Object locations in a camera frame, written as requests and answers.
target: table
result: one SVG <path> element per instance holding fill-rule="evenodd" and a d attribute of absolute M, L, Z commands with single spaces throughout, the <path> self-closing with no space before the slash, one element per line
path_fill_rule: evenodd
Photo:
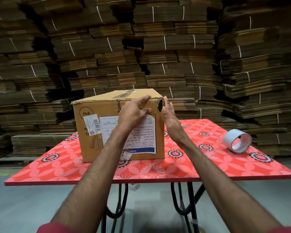
<path fill-rule="evenodd" d="M 291 170 L 276 162 L 254 147 L 242 154 L 235 154 L 222 143 L 226 130 L 209 121 L 181 120 L 182 127 L 192 141 L 222 171 L 233 180 L 274 180 L 291 179 Z M 194 232 L 198 232 L 195 204 L 202 196 L 203 185 L 194 195 L 192 182 L 201 181 L 187 155 L 171 140 L 165 127 L 165 159 L 120 161 L 113 178 L 119 184 L 119 201 L 116 212 L 106 207 L 102 219 L 102 232 L 105 232 L 106 216 L 116 219 L 125 209 L 129 183 L 171 183 L 171 192 L 176 211 L 183 215 L 191 233 L 187 215 L 191 212 Z M 50 149 L 37 160 L 23 168 L 4 182 L 12 185 L 66 185 L 77 184 L 91 163 L 83 163 L 78 133 Z M 174 183 L 178 182 L 180 207 L 177 203 Z M 187 182 L 190 204 L 185 208 L 182 200 L 181 182 Z M 121 204 L 122 185 L 125 184 L 123 203 Z"/>

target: hand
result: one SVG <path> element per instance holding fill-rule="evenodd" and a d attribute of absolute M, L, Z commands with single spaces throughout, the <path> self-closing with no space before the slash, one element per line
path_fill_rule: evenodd
<path fill-rule="evenodd" d="M 176 117 L 172 103 L 168 103 L 168 99 L 164 97 L 164 106 L 162 108 L 162 118 L 166 124 L 167 132 L 170 138 L 179 145 L 181 141 L 187 137 L 181 122 Z"/>
<path fill-rule="evenodd" d="M 129 133 L 143 121 L 147 114 L 152 112 L 151 108 L 140 109 L 141 104 L 146 103 L 150 98 L 150 95 L 146 95 L 127 101 L 125 105 L 122 106 L 118 127 L 120 127 L 123 132 L 127 133 L 127 135 L 129 135 Z"/>

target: barcode sticker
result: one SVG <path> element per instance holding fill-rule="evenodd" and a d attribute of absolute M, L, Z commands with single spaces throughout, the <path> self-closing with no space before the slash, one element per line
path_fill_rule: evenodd
<path fill-rule="evenodd" d="M 102 133 L 97 114 L 84 116 L 84 122 L 90 136 Z"/>

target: person's right arm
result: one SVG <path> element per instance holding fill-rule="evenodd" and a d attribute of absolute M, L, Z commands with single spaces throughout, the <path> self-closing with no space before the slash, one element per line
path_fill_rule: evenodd
<path fill-rule="evenodd" d="M 176 118 L 167 97 L 164 97 L 164 103 L 162 117 L 168 135 L 191 160 L 230 232 L 264 233 L 281 228 L 282 225 L 270 213 L 197 148 Z"/>

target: box top flap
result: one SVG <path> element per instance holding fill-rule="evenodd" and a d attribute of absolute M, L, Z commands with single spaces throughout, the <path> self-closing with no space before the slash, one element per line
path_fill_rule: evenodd
<path fill-rule="evenodd" d="M 77 101 L 73 101 L 72 104 L 82 103 L 86 101 L 104 101 L 104 100 L 116 100 L 116 99 L 135 99 L 145 95 L 151 95 L 151 98 L 162 98 L 162 96 L 154 89 L 132 89 L 132 90 L 118 90 L 112 91 L 98 96 L 92 96 L 83 98 Z"/>

